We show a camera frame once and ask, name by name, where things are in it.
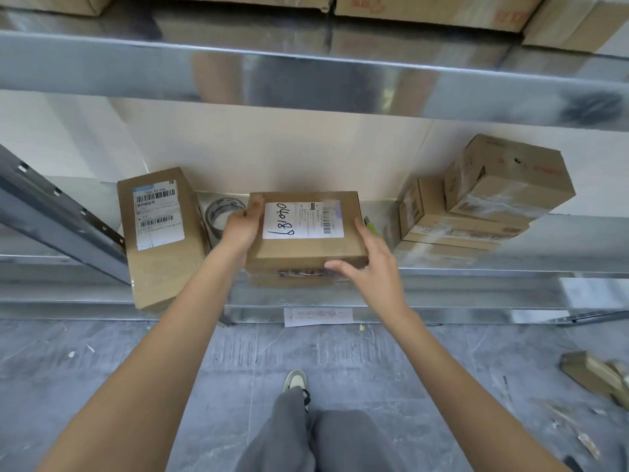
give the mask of hand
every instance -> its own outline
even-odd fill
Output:
[[[227,217],[220,245],[232,249],[244,265],[247,250],[256,239],[260,218],[264,213],[264,198],[252,199],[251,208],[234,212]]]
[[[325,267],[352,280],[367,304],[386,324],[393,315],[408,309],[397,261],[383,239],[369,231],[360,219],[355,222],[369,253],[369,266],[358,270],[342,260],[330,260],[325,262]]]

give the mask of barcode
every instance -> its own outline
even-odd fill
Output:
[[[147,202],[149,200],[161,199],[164,197],[170,197],[171,195],[175,195],[175,189],[168,190],[160,190],[158,192],[151,192],[149,194],[138,195],[135,198],[135,201],[139,204],[141,202]]]
[[[330,224],[330,211],[324,209],[323,214],[321,215],[321,219],[323,220],[323,234],[332,235],[332,226]]]
[[[163,217],[158,217],[158,218],[148,218],[140,222],[140,227],[159,225],[164,222],[169,222],[170,220],[173,220],[174,218],[175,217],[173,215],[165,215]]]
[[[464,202],[460,205],[458,210],[464,210],[466,212],[474,212],[478,210],[480,207],[481,207],[480,205],[471,205],[471,204],[468,204],[467,202]]]

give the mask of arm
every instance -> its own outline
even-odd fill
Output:
[[[161,472],[234,277],[256,237],[261,201],[229,216],[223,240],[160,322],[59,435],[36,472]]]
[[[406,304],[397,261],[386,244],[361,222],[369,266],[342,261],[325,266],[351,279],[404,350],[452,434],[477,472],[568,472],[524,430],[428,331]]]

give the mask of pants leg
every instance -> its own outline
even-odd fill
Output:
[[[393,445],[363,411],[325,411],[310,447],[320,472],[406,472]]]
[[[271,418],[245,450],[236,472],[315,472],[309,428],[302,390],[289,389],[277,398]]]

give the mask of finger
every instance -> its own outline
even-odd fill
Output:
[[[356,224],[358,233],[365,242],[365,246],[367,247],[367,252],[369,253],[369,255],[388,251],[387,245],[384,243],[384,241],[376,234],[374,234],[370,229],[368,229],[360,218],[355,218],[354,223]]]
[[[251,206],[247,209],[247,217],[259,220],[264,212],[264,198],[261,195],[254,195]]]
[[[342,260],[328,260],[323,264],[323,266],[328,270],[341,273],[341,275],[348,277],[350,280],[356,279],[358,275],[358,270],[356,268]]]

